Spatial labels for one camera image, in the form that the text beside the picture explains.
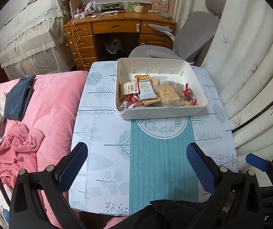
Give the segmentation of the round cracker clear pack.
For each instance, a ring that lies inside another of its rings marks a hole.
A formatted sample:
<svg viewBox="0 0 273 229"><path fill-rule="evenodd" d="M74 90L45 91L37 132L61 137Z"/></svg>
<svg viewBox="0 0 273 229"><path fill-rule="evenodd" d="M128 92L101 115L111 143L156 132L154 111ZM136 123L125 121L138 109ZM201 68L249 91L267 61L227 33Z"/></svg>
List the round cracker clear pack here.
<svg viewBox="0 0 273 229"><path fill-rule="evenodd" d="M170 85L157 85L155 93L163 105L176 105L182 101L182 98Z"/></svg>

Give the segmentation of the red white snack packet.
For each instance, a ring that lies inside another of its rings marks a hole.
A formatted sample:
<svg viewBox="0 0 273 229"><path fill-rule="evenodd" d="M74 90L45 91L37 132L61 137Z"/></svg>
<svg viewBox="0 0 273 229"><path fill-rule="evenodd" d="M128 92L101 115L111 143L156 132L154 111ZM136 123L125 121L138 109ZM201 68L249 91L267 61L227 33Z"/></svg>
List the red white snack packet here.
<svg viewBox="0 0 273 229"><path fill-rule="evenodd" d="M123 102L120 104L120 109L133 109L141 106L142 103L139 99L138 94L125 95Z"/></svg>

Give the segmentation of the LiPO biscuit packet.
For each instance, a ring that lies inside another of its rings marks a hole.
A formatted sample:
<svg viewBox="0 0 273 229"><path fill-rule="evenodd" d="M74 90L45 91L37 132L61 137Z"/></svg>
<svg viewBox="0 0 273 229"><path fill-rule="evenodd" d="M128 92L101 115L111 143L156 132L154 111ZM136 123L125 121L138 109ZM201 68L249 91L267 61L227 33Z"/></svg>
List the LiPO biscuit packet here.
<svg viewBox="0 0 273 229"><path fill-rule="evenodd" d="M123 83L121 85L121 93L122 93L122 96L138 94L139 88L137 85L137 80L134 79L134 80Z"/></svg>

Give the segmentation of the oats bar packet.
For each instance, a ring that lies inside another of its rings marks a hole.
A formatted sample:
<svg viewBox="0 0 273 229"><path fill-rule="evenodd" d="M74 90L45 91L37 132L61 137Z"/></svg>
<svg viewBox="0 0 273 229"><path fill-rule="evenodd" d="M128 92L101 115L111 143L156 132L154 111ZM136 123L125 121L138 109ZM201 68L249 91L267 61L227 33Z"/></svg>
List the oats bar packet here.
<svg viewBox="0 0 273 229"><path fill-rule="evenodd" d="M153 86L150 82L149 75L136 75L137 85L139 88L139 98L141 100L156 99Z"/></svg>

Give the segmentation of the beige cracker packet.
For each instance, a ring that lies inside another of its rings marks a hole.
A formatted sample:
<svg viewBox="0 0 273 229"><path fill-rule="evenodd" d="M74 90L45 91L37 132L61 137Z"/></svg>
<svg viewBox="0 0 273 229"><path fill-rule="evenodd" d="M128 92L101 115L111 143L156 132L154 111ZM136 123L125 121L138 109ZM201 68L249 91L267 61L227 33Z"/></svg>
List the beige cracker packet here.
<svg viewBox="0 0 273 229"><path fill-rule="evenodd" d="M141 99L141 102L144 104L144 106L150 106L154 103L160 102L160 99L157 98L150 98L150 99Z"/></svg>

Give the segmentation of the clear pack pale pastry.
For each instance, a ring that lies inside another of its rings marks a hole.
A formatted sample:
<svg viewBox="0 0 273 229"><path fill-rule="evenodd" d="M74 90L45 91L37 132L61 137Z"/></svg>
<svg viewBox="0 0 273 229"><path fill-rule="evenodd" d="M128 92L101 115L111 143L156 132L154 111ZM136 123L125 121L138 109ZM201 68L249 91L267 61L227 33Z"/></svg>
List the clear pack pale pastry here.
<svg viewBox="0 0 273 229"><path fill-rule="evenodd" d="M168 79L166 76L150 76L149 77L152 86L157 86Z"/></svg>

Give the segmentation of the crumpled pink towel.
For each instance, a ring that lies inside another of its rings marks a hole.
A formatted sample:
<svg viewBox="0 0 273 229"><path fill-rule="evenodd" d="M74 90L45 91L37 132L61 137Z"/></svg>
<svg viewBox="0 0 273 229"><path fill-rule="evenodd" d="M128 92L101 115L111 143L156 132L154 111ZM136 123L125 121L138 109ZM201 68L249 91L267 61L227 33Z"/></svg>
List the crumpled pink towel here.
<svg viewBox="0 0 273 229"><path fill-rule="evenodd" d="M15 123L0 144L0 177L3 184L15 185L19 171L37 171L37 151L45 135L41 130Z"/></svg>

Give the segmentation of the tree-patterned tablecloth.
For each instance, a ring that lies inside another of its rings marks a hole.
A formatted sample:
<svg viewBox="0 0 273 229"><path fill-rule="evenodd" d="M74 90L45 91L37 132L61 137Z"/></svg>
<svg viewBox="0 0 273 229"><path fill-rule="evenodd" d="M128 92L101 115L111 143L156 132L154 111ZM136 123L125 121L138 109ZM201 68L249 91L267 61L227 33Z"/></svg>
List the tree-patterned tablecloth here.
<svg viewBox="0 0 273 229"><path fill-rule="evenodd" d="M73 130L72 145L84 142L88 157L69 189L72 208L126 216L150 201L202 202L209 198L186 157L195 142L218 166L238 170L225 109L208 74L193 67L208 100L193 117L123 120L116 111L116 63L92 65Z"/></svg>

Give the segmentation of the pink bed blanket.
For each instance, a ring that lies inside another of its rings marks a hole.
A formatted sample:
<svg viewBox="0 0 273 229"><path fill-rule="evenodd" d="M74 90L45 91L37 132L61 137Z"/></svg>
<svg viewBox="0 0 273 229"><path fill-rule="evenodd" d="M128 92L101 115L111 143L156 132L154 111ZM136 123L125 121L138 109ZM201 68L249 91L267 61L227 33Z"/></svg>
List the pink bed blanket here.
<svg viewBox="0 0 273 229"><path fill-rule="evenodd" d="M23 123L28 129L39 129L45 138L37 151L37 172L48 165L56 165L71 151L71 141L76 113L88 76L86 71L73 71L36 76L33 94L22 121L4 117L6 96L18 83L13 80L0 84L0 144L15 123ZM11 194L14 187L2 183L0 177L0 222L7 226L9 207L1 189Z"/></svg>

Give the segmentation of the navy folded garment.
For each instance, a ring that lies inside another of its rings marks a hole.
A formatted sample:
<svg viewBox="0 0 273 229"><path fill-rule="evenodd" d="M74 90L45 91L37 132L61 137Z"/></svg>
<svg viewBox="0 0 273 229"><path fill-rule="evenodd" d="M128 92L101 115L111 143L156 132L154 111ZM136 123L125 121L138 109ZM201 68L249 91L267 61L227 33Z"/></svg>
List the navy folded garment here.
<svg viewBox="0 0 273 229"><path fill-rule="evenodd" d="M22 77L6 96L4 117L22 121L33 94L33 82L36 75Z"/></svg>

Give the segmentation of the white plastic storage bin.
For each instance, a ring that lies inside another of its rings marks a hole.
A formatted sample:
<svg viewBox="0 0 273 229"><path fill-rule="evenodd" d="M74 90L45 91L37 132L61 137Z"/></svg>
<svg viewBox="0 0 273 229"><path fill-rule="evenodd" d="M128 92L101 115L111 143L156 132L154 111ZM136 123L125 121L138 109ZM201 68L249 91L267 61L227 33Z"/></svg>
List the white plastic storage bin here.
<svg viewBox="0 0 273 229"><path fill-rule="evenodd" d="M194 116L208 105L190 63L162 58L119 59L115 102L124 120Z"/></svg>

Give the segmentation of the wooden desk with drawers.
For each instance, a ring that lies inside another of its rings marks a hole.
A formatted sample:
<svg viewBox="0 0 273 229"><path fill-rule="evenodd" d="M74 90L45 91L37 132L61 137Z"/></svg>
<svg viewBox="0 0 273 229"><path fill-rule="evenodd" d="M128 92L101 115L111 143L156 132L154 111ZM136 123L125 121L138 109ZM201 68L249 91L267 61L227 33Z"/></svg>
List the wooden desk with drawers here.
<svg viewBox="0 0 273 229"><path fill-rule="evenodd" d="M152 12L120 12L117 15L86 17L64 25L67 46L70 47L77 70L89 70L95 61L128 57L141 45L172 48L169 36L149 27L166 26L175 31L174 19Z"/></svg>

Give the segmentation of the grey office chair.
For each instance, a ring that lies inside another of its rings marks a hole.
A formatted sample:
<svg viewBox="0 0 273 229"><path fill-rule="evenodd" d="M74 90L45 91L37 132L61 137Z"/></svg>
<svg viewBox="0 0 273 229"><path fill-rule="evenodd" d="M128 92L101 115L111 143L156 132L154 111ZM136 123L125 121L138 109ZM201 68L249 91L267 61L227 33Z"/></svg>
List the grey office chair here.
<svg viewBox="0 0 273 229"><path fill-rule="evenodd" d="M213 39L220 22L226 0L205 0L207 12L196 11L189 15L176 35L169 28L149 24L153 30L168 35L173 41L173 50L165 47L143 45L130 53L130 58L161 58L185 60L192 63L201 49Z"/></svg>

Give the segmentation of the dark printed desk box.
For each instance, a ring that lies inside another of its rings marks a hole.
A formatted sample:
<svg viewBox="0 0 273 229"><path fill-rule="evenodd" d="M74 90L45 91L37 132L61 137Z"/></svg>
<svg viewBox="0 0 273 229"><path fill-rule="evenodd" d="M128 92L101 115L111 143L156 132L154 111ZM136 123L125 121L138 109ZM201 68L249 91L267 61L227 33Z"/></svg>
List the dark printed desk box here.
<svg viewBox="0 0 273 229"><path fill-rule="evenodd" d="M120 11L125 10L125 3L117 2L117 3L106 3L101 5L101 12L109 12L109 11Z"/></svg>

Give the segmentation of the cream mug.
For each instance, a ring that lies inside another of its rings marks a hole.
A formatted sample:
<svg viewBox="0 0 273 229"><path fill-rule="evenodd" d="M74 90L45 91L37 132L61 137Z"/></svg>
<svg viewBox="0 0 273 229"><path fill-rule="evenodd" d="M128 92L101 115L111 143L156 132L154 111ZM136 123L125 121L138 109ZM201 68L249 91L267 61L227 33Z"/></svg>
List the cream mug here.
<svg viewBox="0 0 273 229"><path fill-rule="evenodd" d="M134 7L133 10L134 10L135 13L141 14L144 11L144 7L141 6L141 5L137 5L137 6Z"/></svg>

